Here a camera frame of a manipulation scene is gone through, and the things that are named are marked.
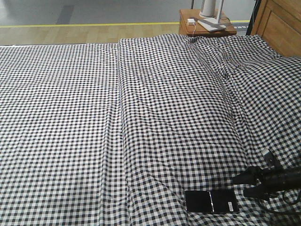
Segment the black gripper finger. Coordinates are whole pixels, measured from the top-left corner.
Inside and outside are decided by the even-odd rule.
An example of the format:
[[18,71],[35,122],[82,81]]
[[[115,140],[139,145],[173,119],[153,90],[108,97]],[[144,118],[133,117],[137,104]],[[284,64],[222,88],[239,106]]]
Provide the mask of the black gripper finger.
[[248,198],[270,198],[270,193],[265,184],[259,184],[255,187],[246,188],[243,195]]
[[259,167],[251,166],[248,167],[242,173],[234,176],[232,182],[235,185],[248,184],[256,185],[261,169]]

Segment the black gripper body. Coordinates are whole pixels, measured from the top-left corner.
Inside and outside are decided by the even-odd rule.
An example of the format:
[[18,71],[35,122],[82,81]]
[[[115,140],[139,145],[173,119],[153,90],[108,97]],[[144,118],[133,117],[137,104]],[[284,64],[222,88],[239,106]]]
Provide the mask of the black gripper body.
[[299,189],[301,187],[301,168],[260,169],[258,185],[261,195],[269,195],[278,191]]

